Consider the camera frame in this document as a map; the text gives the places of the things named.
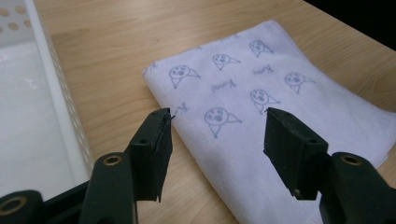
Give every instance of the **dark background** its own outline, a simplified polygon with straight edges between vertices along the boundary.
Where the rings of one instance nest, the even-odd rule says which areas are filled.
[[[305,2],[396,50],[395,0],[305,0]]]

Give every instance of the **wooden table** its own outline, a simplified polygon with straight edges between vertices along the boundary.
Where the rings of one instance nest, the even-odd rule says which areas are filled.
[[[59,53],[95,159],[123,151],[159,108],[142,71],[152,62],[278,21],[310,61],[344,87],[396,112],[396,53],[301,0],[36,0]],[[236,223],[173,131],[161,203],[141,223]],[[396,149],[379,169],[396,188]]]

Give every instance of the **folded towel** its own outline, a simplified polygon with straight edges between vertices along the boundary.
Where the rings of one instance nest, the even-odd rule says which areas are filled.
[[[378,166],[396,114],[347,91],[309,62],[275,21],[153,63],[144,79],[205,176],[241,223],[318,223],[318,200],[290,196],[262,153],[267,107]]]

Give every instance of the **printed pattern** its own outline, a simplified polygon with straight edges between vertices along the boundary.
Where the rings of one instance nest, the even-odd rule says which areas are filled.
[[[263,114],[263,112],[266,109],[266,105],[280,104],[278,100],[274,99],[264,90],[251,91],[250,98],[253,101],[256,108],[259,110],[260,114]]]
[[[215,107],[207,111],[205,114],[205,121],[209,125],[209,128],[215,138],[218,138],[221,127],[225,124],[236,122],[242,123],[242,120],[221,107]]]
[[[174,85],[174,88],[176,89],[178,84],[181,82],[181,80],[185,77],[198,77],[200,76],[195,72],[195,70],[189,68],[186,65],[178,65],[176,67],[173,67],[169,71],[169,77],[172,79],[172,83]]]
[[[225,54],[217,54],[212,58],[213,62],[215,63],[216,67],[221,71],[226,64],[229,63],[241,63],[235,58],[231,58]]]
[[[242,54],[235,54],[238,59],[224,53],[213,55],[213,49],[208,45],[204,45],[203,47],[200,46],[180,53],[177,57],[182,58],[181,54],[188,52],[185,57],[189,59],[187,61],[186,59],[181,59],[179,64],[171,64],[172,68],[168,71],[168,76],[177,92],[177,96],[180,96],[180,100],[182,99],[178,106],[174,108],[173,116],[183,118],[183,115],[187,113],[194,113],[194,108],[202,107],[203,105],[196,105],[193,100],[195,97],[200,97],[201,94],[205,95],[206,101],[216,102],[216,104],[222,105],[227,105],[228,102],[234,101],[240,101],[243,104],[247,103],[247,105],[249,105],[248,98],[250,98],[251,105],[254,105],[247,106],[247,108],[252,111],[250,116],[261,116],[265,115],[264,112],[270,105],[281,104],[280,99],[276,97],[278,93],[275,93],[276,96],[273,96],[268,92],[270,89],[267,89],[272,87],[275,79],[278,80],[277,84],[279,85],[285,86],[286,84],[285,90],[289,89],[297,94],[300,94],[301,90],[305,88],[306,83],[316,83],[314,80],[301,75],[297,71],[286,75],[279,74],[276,71],[276,67],[273,66],[274,61],[272,61],[272,57],[276,56],[276,52],[260,39],[246,40],[243,38],[242,34],[238,34],[227,36],[219,40],[217,44],[222,48],[224,48],[224,46],[227,47],[227,45],[230,45],[230,48],[237,46],[238,49],[244,50],[245,52]],[[246,64],[249,65],[241,63],[239,57],[246,60]],[[186,65],[186,63],[199,68],[199,70],[193,69]],[[207,64],[214,64],[217,69],[213,69],[213,67],[209,65],[206,66]],[[153,63],[145,70],[145,73],[153,71],[158,67],[159,65],[157,63]],[[217,74],[225,74],[228,79],[219,80],[213,78]],[[244,81],[241,82],[241,77],[243,76],[253,79],[246,83]],[[252,83],[256,85],[256,82],[258,82],[262,88],[251,89],[246,86]],[[194,88],[187,88],[181,91],[177,89],[180,85]],[[224,107],[220,106],[209,109],[205,113],[203,121],[208,125],[210,130],[209,133],[213,134],[214,138],[219,138],[221,130],[224,129],[224,127],[233,126],[235,123],[242,124],[242,120],[235,114],[228,112]]]
[[[285,76],[285,82],[297,94],[300,93],[300,89],[304,83],[307,83],[307,82],[315,83],[315,81],[313,81],[312,79],[302,76],[295,72],[287,74]]]
[[[268,46],[264,45],[264,43],[262,43],[262,41],[260,40],[252,41],[248,44],[248,46],[250,47],[250,49],[253,51],[254,55],[256,55],[257,58],[260,57],[260,54],[262,54],[263,52],[274,53],[270,48],[268,48]]]

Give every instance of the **screw hole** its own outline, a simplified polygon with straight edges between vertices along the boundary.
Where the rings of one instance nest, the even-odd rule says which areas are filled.
[[[11,199],[8,199],[4,203],[0,204],[0,217],[7,216],[14,212],[17,212],[21,208],[23,208],[27,203],[27,198],[24,196],[17,196]]]
[[[348,163],[349,165],[362,165],[361,160],[359,160],[358,158],[354,157],[354,156],[350,156],[350,155],[344,155],[341,157],[341,161]]]
[[[122,161],[121,156],[110,156],[103,160],[103,164],[106,166],[116,165]]]

